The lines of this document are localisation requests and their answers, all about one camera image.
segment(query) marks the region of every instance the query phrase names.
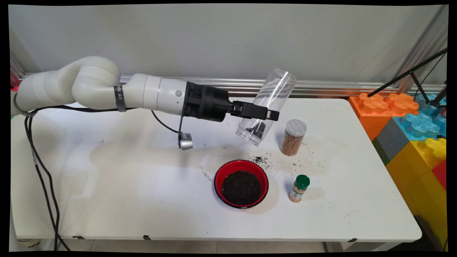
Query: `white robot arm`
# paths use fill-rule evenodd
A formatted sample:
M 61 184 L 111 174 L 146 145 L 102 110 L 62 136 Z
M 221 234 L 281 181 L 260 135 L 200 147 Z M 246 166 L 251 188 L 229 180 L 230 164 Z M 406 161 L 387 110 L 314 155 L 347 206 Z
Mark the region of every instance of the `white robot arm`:
M 225 114 L 277 121 L 279 112 L 248 102 L 229 101 L 226 90 L 188 81 L 135 74 L 119 85 L 118 66 L 104 57 L 79 59 L 60 70 L 33 74 L 11 95 L 11 116 L 50 106 L 78 102 L 97 110 L 145 108 L 170 114 L 221 122 Z M 192 148 L 190 134 L 178 132 L 181 149 Z
M 117 108 L 121 72 L 109 59 L 91 56 L 60 70 L 27 77 L 19 87 L 16 104 L 23 111 L 78 102 L 91 109 Z M 122 87 L 126 108 L 145 108 L 181 115 L 186 81 L 135 74 Z M 11 100 L 11 116 L 20 114 Z

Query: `white wall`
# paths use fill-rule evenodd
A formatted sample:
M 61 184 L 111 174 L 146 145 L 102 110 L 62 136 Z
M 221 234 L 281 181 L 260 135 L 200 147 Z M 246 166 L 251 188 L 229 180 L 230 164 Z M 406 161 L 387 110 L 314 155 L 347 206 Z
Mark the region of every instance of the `white wall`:
M 123 75 L 266 78 L 278 67 L 301 80 L 386 82 L 438 8 L 10 5 L 8 11 L 11 50 L 28 72 L 101 55 Z

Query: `black seeds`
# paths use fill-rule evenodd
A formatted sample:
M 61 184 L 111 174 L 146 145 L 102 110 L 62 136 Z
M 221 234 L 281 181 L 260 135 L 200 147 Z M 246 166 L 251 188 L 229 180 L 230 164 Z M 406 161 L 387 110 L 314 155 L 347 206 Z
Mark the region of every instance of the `black seeds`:
M 247 128 L 246 130 L 253 134 L 254 136 L 258 137 L 258 138 L 262 138 L 263 137 L 263 132 L 265 131 L 265 123 L 263 122 L 260 122 L 260 123 L 257 123 L 254 127 L 252 128 Z
M 222 182 L 222 193 L 227 201 L 237 205 L 249 205 L 259 199 L 260 183 L 247 171 L 236 171 Z

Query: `transparent container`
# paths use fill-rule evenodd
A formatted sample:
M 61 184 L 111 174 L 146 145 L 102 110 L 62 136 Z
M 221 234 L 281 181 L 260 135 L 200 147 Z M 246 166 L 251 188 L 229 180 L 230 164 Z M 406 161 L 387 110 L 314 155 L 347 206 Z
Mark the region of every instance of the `transparent container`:
M 291 119 L 286 124 L 286 130 L 282 137 L 280 150 L 287 156 L 294 156 L 298 153 L 303 137 L 305 136 L 306 124 L 298 119 Z
M 280 112 L 296 83 L 297 79 L 289 72 L 274 69 L 268 75 L 252 103 Z M 273 122 L 272 120 L 244 118 L 239 124 L 236 134 L 258 146 L 265 138 Z

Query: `spice jar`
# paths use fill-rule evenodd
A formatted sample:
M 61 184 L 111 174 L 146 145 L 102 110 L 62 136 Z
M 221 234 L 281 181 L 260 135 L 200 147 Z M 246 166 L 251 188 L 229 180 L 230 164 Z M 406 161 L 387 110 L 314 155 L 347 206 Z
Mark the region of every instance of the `spice jar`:
M 300 202 L 308 186 L 309 177 L 306 175 L 298 175 L 293 183 L 292 190 L 289 192 L 289 199 L 294 203 Z
M 291 119 L 286 124 L 286 131 L 281 143 L 281 152 L 288 156 L 298 153 L 298 149 L 306 133 L 306 124 L 298 119 Z

